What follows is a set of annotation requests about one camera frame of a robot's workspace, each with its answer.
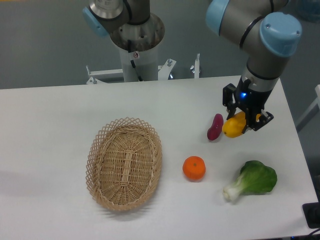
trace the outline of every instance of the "metal bracket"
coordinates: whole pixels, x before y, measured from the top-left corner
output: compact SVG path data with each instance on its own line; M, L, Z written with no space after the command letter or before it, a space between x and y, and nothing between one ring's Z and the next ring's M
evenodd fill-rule
M315 87L317 98L308 106L304 113L299 117L295 123L295 129L300 132L307 123L319 112L320 109L320 85Z
M158 80L168 80L176 63L177 61L169 58L163 66L158 66ZM121 78L124 76L122 69L90 71L89 66L85 67L89 77L89 80L86 82L86 84L106 84L111 82L110 79Z

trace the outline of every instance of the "woven basket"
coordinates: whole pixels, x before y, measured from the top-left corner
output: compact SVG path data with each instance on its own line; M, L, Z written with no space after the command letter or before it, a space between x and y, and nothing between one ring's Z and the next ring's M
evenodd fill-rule
M99 131L86 165L86 185L104 208L125 211L147 201L162 165L161 141L139 118L121 118Z

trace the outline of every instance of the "black cable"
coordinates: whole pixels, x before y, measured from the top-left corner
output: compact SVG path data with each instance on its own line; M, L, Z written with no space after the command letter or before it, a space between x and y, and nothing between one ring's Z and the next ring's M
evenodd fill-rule
M314 230L313 232L310 232L308 236L311 237L313 234L315 234L319 231L320 231L320 228L318 228L317 230Z
M317 233L317 232L319 232L319 231L320 231L320 228L318 228L317 230L314 230L314 231L310 232L310 233L304 238L304 240L311 240L311 238L314 239L314 238L312 237L312 235L315 234L315 233Z
M129 53L129 54L132 53L131 45L132 45L131 40L128 40L128 53ZM134 71L135 71L135 73L136 73L136 76L137 76L139 82L143 82L144 80L142 79L141 75L138 73L138 70L137 70L137 68L136 68L135 61L134 61L134 60L131 60L130 63L131 63L131 65L132 65L132 67L133 67L133 69L134 69Z

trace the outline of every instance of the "white table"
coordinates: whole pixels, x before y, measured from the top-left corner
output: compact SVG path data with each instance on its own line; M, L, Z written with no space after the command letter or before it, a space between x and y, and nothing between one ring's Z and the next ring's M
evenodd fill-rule
M222 89L239 76L0 90L1 240L245 240L305 235L302 204L317 202L280 81L259 131L207 139ZM112 120L149 122L162 141L158 188L126 213L101 208L86 189L87 156ZM189 182L184 160L206 163ZM274 168L272 193L226 202L222 188L248 160Z

